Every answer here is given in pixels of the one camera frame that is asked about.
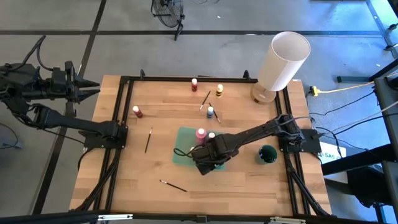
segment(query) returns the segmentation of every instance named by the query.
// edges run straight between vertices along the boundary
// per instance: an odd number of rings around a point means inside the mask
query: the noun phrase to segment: green cup
[[[278,158],[278,153],[274,147],[270,145],[261,146],[259,152],[256,154],[256,163],[258,164],[271,164]]]

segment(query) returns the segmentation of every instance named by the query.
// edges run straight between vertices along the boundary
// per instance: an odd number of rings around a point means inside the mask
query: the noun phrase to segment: wooden tabletop
[[[111,120],[119,79],[120,76],[104,76],[93,121]],[[111,211],[292,215],[282,153],[277,150],[278,159],[273,164],[258,165],[254,160],[264,144],[279,149],[276,137],[268,137],[241,147],[239,155],[226,163],[224,171],[213,171],[202,176],[196,167],[173,163],[177,131],[182,126],[238,133],[277,116],[275,103],[259,105],[252,101],[252,84],[222,83],[224,91],[220,98],[215,95],[217,84],[219,83],[199,83],[198,91],[192,92],[190,82],[134,82],[131,105],[140,107],[144,117],[137,118],[130,110],[127,120],[128,139],[121,153]],[[206,104],[199,111],[209,90],[211,93]],[[308,116],[302,83],[291,81],[288,91],[293,115]],[[206,118],[209,102],[214,106],[221,124],[215,118]],[[297,120],[297,123],[301,128],[311,128],[307,119]],[[145,154],[151,127],[152,136]],[[95,149],[82,160],[70,208],[79,206],[98,182],[103,155],[104,149]],[[318,159],[306,153],[301,153],[301,157],[306,186],[323,209],[331,212]],[[188,192],[163,184],[159,179]],[[296,186],[298,207],[302,212],[299,192]],[[103,194],[101,208],[104,208],[105,196]]]

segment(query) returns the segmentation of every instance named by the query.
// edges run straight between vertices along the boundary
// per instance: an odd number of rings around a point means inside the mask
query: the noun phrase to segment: concrete floor
[[[263,1],[263,0],[185,1],[186,30],[378,30],[367,5],[362,1]],[[375,4],[386,27],[396,22],[386,1]],[[0,29],[73,29],[90,30],[100,0],[51,1],[3,0],[0,2]],[[108,1],[99,30],[168,30],[149,12],[150,1]],[[39,36],[0,35],[0,63],[20,62]],[[170,35],[97,36],[88,61],[85,78],[101,82],[103,75],[138,75],[144,69],[149,76],[241,77],[249,70],[256,78],[272,36],[183,35],[174,41]],[[308,88],[321,90],[350,86],[336,82],[338,75],[369,76],[390,63],[386,43],[375,36],[308,36],[312,52],[295,78]],[[42,46],[47,66],[63,66],[72,60],[78,67],[88,41],[87,35],[48,36]],[[35,57],[30,59],[38,65]],[[324,113],[370,93],[369,87],[308,97],[311,112]],[[77,105],[78,117],[90,119],[96,97]],[[63,100],[43,101],[62,112]],[[0,217],[30,212],[54,136],[18,123],[4,105],[0,122],[16,131],[24,148],[0,150]],[[328,129],[350,123],[379,110],[374,96],[355,106],[314,116],[316,126]],[[74,130],[69,136],[82,139]],[[339,136],[359,147],[373,148],[389,142],[381,119],[371,121]],[[45,213],[68,210],[77,174],[81,144],[65,140],[53,178]],[[343,218],[376,220],[373,209],[364,208],[353,196],[328,189],[332,211]],[[389,222],[394,213],[388,212]],[[135,223],[153,223],[138,221]]]

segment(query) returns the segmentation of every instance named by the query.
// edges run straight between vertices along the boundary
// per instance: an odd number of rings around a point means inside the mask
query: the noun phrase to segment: paintbrush
[[[149,131],[149,135],[148,135],[148,140],[147,140],[147,146],[145,147],[145,153],[147,153],[148,144],[149,144],[149,139],[150,139],[151,134],[152,134],[152,127],[150,127],[150,131]]]
[[[212,106],[210,102],[209,102],[209,105],[210,105],[210,106],[213,108],[214,115],[216,116],[216,118],[217,118],[217,121],[218,121],[218,122],[221,124],[221,121],[220,121],[220,119],[218,119],[218,116],[217,116],[216,110],[214,110],[214,106]]]
[[[183,192],[187,192],[186,190],[182,189],[181,187],[177,187],[176,185],[167,183],[167,182],[164,181],[164,180],[160,180],[160,181],[161,181],[162,183],[165,183],[165,184],[167,184],[167,185],[169,185],[169,186],[172,186],[172,187],[174,187],[174,188],[176,188],[176,189],[182,190]]]
[[[205,102],[206,102],[206,100],[207,100],[207,98],[208,98],[208,96],[209,96],[210,92],[211,92],[211,91],[209,91],[209,93],[207,93],[207,96],[206,96],[205,100],[203,100],[203,103],[201,104],[201,106],[200,106],[199,110],[201,110],[201,108],[202,108],[202,107],[203,107],[203,105],[205,104]]]

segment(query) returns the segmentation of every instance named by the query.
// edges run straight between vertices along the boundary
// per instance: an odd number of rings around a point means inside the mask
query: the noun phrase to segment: green paper
[[[195,128],[181,127],[178,130],[177,140],[175,140],[174,148],[177,148],[185,153],[188,153],[191,147],[198,145],[196,131],[197,130]],[[216,131],[208,131],[208,133],[209,132],[215,133],[216,135],[222,134]],[[187,156],[179,156],[176,153],[173,153],[173,162],[180,165],[196,166],[192,158],[189,158]],[[225,165],[219,166],[216,169],[225,170]]]

